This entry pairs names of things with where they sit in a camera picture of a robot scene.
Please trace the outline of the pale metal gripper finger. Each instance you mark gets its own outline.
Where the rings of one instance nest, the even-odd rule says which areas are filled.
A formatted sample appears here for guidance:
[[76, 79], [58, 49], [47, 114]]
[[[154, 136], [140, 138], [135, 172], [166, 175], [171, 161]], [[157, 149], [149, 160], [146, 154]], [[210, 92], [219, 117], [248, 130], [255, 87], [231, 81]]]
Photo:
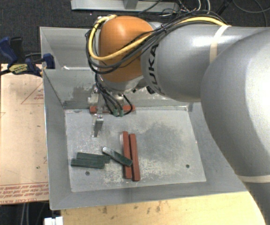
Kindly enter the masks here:
[[98, 97], [99, 97], [99, 90], [97, 88], [96, 84], [93, 84], [91, 90], [90, 90], [90, 94], [88, 97], [88, 104], [89, 105], [94, 105], [98, 103]]
[[101, 114], [95, 114], [93, 117], [93, 137], [97, 137], [103, 126], [103, 116]]

